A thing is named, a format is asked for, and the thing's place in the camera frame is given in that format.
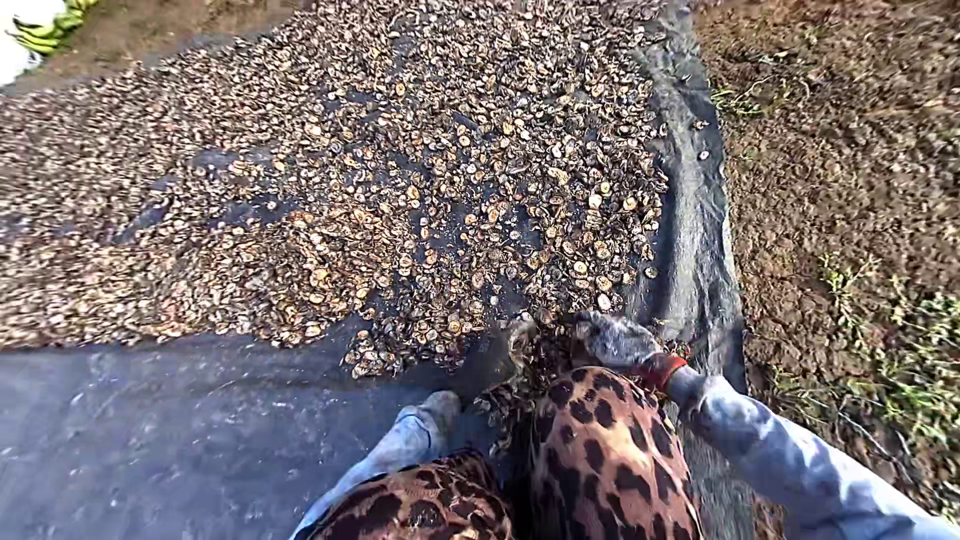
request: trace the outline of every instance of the dirt ground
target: dirt ground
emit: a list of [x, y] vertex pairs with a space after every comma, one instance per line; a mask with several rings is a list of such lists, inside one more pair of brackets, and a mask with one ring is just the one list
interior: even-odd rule
[[935, 295], [960, 290], [957, 7], [773, 0], [696, 22], [753, 389], [954, 517], [960, 319]]
[[102, 0], [63, 49], [15, 90], [49, 88], [171, 54], [197, 36], [261, 32], [310, 0]]

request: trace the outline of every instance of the person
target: person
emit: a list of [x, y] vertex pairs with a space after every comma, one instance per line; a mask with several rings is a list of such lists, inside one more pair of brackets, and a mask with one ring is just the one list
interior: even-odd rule
[[[602, 365], [558, 377], [538, 403], [530, 449], [537, 538], [703, 537], [680, 438], [648, 387], [674, 401], [758, 493], [784, 506], [787, 538], [960, 538], [823, 439], [664, 354], [641, 325], [588, 312], [574, 333]], [[459, 412], [449, 391], [401, 410], [292, 538], [513, 538], [510, 508], [484, 457], [443, 454]]]

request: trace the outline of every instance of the red glove cuff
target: red glove cuff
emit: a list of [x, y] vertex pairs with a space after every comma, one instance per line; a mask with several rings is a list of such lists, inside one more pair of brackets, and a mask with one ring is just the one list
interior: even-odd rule
[[686, 360], [679, 356], [654, 353], [630, 371], [631, 375], [643, 378], [646, 383], [662, 392], [673, 374], [684, 366], [686, 366]]

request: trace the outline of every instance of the soil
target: soil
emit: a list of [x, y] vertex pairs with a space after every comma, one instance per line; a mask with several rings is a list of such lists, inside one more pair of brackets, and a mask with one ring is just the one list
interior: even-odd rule
[[[891, 278], [919, 295], [960, 290], [957, 28], [952, 1], [772, 0], [697, 14], [761, 397], [777, 394], [776, 373], [804, 388], [875, 376], [838, 332], [821, 256], [854, 270], [878, 259], [856, 288], [868, 321], [892, 302]], [[929, 490], [849, 427], [793, 416], [936, 509]], [[883, 426], [867, 426], [885, 440]], [[919, 483], [944, 474], [916, 458]]]
[[196, 43], [261, 32], [311, 0], [103, 0], [14, 92], [60, 86], [161, 58]]

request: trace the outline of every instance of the glove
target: glove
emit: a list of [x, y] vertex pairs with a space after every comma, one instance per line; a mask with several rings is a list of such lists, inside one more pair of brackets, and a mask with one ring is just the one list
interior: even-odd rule
[[604, 366], [640, 377], [660, 391], [686, 365], [683, 358], [665, 354], [650, 331], [629, 319], [582, 311], [573, 320], [573, 335], [588, 353]]

